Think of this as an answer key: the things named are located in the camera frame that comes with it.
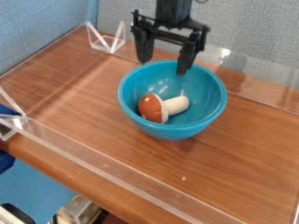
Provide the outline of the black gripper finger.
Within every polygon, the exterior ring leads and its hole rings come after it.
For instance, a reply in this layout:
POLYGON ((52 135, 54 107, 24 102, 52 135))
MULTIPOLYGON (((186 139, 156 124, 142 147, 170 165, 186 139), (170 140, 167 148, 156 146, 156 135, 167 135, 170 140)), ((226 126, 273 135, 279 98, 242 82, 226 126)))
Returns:
POLYGON ((136 56, 139 61, 146 63, 154 55, 155 38, 152 33, 140 27, 134 29, 134 34, 136 56))
POLYGON ((179 76, 186 75, 186 72, 190 70, 192 66, 192 62, 195 60, 195 56, 198 53, 198 41, 199 41, 201 33, 194 31, 183 43, 180 55, 178 59, 178 69, 176 73, 179 76))

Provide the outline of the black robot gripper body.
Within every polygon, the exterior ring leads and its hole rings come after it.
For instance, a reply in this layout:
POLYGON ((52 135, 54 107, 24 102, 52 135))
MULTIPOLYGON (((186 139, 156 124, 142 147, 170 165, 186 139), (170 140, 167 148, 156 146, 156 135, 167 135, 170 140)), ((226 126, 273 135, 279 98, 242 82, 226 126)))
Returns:
POLYGON ((187 41, 192 32, 199 32, 198 52, 205 50, 207 34, 211 28, 191 17, 192 0, 156 0, 154 17, 143 15, 139 9, 132 11, 136 27, 148 30, 154 39, 164 39, 178 45, 187 41))

